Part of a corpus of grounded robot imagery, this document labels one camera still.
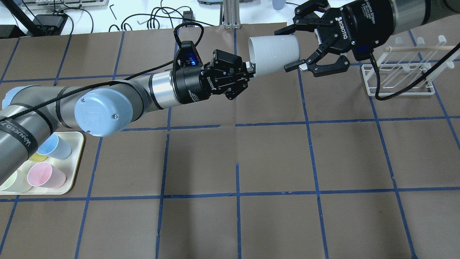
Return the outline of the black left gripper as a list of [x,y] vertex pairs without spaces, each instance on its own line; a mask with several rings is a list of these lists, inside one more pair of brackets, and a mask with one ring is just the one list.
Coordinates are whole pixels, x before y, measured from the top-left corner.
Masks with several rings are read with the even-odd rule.
[[225,95],[235,100],[248,88],[248,80],[255,73],[255,65],[246,64],[240,56],[216,49],[206,64],[192,41],[178,44],[171,81],[181,104],[204,101],[211,95]]

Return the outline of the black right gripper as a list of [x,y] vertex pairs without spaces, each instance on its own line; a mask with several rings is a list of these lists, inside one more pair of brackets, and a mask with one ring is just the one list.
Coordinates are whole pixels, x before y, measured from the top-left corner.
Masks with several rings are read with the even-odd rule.
[[294,10],[293,24],[274,32],[289,35],[296,31],[314,32],[322,44],[336,39],[326,49],[337,54],[333,64],[308,64],[301,59],[284,65],[286,72],[296,69],[322,77],[347,72],[350,61],[345,54],[352,50],[357,61],[368,59],[368,54],[385,43],[395,29],[393,7],[390,0],[357,0],[342,7],[330,8],[327,0],[309,0]]

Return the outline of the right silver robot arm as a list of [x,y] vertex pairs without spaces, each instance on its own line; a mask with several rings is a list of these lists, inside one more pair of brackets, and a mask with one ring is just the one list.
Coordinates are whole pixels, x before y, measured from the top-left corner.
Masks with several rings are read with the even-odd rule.
[[290,72],[306,65],[314,77],[321,77],[346,72],[348,51],[357,61],[369,59],[390,36],[457,14],[458,0],[355,0],[341,7],[331,7],[327,0],[309,0],[296,7],[292,25],[274,34],[314,32],[316,51],[284,69]]

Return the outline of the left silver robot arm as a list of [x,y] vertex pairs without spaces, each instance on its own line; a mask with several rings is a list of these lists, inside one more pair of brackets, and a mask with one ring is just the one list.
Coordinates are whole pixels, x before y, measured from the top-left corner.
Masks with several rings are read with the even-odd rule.
[[15,87],[2,101],[1,182],[58,128],[110,136],[145,113],[204,101],[212,95],[232,100],[248,87],[255,72],[255,64],[218,49],[203,64],[193,42],[184,41],[166,72],[85,87]]

